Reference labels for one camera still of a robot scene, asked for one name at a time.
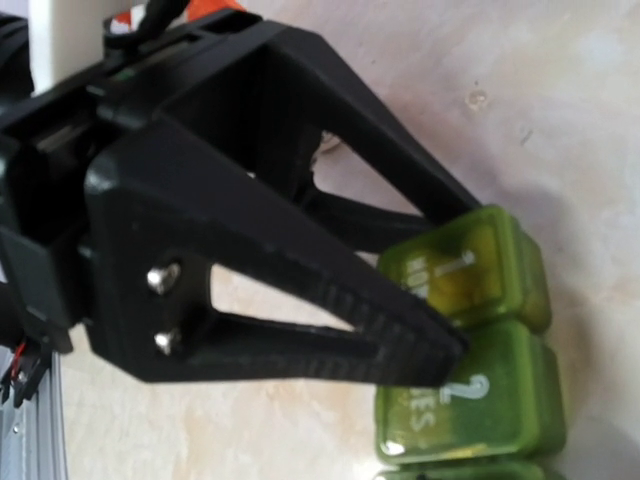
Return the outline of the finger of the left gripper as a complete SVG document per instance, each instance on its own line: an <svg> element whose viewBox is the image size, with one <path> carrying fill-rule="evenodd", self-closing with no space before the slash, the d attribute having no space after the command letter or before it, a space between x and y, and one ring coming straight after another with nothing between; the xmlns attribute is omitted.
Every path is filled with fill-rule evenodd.
<svg viewBox="0 0 640 480"><path fill-rule="evenodd" d="M90 164L92 351L147 383L307 378L432 387L465 335L171 122Z"/></svg>
<svg viewBox="0 0 640 480"><path fill-rule="evenodd" d="M275 22L199 22L178 34L174 103L185 181L175 242L200 253L378 253L479 207L320 36ZM321 191L311 161L337 135L416 209Z"/></svg>

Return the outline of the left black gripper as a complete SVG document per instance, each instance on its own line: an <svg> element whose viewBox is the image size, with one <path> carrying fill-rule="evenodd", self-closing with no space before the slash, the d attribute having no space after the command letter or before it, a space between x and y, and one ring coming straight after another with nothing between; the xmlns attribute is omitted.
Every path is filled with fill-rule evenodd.
<svg viewBox="0 0 640 480"><path fill-rule="evenodd" d="M185 42L185 50L178 42ZM310 291L295 205L310 128L281 106L306 86L310 34L217 14L15 107L1 127L1 343L62 352L93 321L101 355L302 355L302 325L218 313L197 267L218 261Z"/></svg>

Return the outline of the orange pill bottle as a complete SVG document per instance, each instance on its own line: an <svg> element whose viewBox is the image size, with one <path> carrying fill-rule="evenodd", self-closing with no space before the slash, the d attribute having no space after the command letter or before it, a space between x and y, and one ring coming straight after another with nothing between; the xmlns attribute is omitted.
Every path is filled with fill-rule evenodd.
<svg viewBox="0 0 640 480"><path fill-rule="evenodd" d="M193 0L189 2L186 10L170 23L170 27L193 22L224 9L245 11L244 6L234 0ZM128 10L106 21L106 32L124 35L136 31L146 16L146 10L147 1L135 1Z"/></svg>

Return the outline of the green weekly pill organizer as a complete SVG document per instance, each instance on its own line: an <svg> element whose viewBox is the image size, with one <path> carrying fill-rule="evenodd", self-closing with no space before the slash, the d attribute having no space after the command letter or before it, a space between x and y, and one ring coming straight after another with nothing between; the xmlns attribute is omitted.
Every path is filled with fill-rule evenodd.
<svg viewBox="0 0 640 480"><path fill-rule="evenodd" d="M381 387L375 449L392 467L528 459L565 446L542 253L497 205L382 253L378 270L447 317L469 349L437 388Z"/></svg>

